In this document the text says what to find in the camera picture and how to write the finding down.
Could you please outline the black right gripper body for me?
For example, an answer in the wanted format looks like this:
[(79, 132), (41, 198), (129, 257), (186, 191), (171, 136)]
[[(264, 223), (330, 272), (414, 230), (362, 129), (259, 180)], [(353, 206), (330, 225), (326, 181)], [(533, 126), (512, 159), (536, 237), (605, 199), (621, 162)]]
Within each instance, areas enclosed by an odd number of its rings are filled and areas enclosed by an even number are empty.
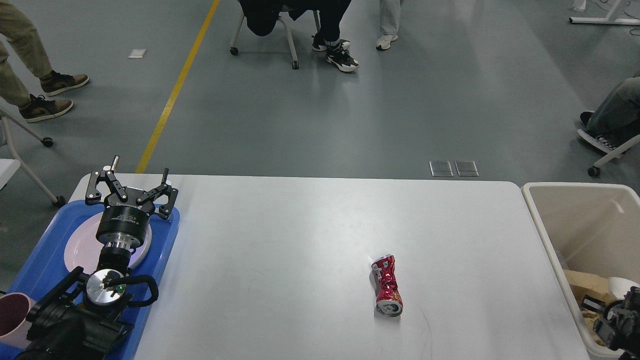
[(622, 300), (606, 306), (593, 330), (608, 349), (623, 350), (624, 356), (640, 355), (640, 289), (633, 286)]

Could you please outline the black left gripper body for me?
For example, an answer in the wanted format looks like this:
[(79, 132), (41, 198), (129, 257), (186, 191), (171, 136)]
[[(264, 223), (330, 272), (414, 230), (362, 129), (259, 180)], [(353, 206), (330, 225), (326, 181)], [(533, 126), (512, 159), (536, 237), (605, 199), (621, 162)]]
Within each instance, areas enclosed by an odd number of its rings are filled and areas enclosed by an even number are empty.
[(107, 247), (123, 243), (125, 249), (137, 249), (146, 240), (147, 228), (156, 206), (152, 201), (136, 205), (133, 198), (122, 202), (115, 197), (103, 201), (105, 211), (97, 228), (96, 239)]

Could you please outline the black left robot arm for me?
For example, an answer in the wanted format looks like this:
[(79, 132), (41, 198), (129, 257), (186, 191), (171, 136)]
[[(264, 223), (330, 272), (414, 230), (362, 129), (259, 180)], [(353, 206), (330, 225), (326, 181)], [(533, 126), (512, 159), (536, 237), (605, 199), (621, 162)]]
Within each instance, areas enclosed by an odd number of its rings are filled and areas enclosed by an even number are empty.
[(152, 275), (133, 275), (131, 256), (141, 248), (153, 215), (170, 218), (178, 189), (164, 169), (153, 189), (121, 185), (111, 166), (91, 174), (88, 206), (103, 205), (95, 238), (102, 248), (91, 273), (76, 266), (26, 314), (28, 346), (19, 360), (103, 360), (133, 330), (121, 321), (127, 309), (151, 306), (159, 297)]

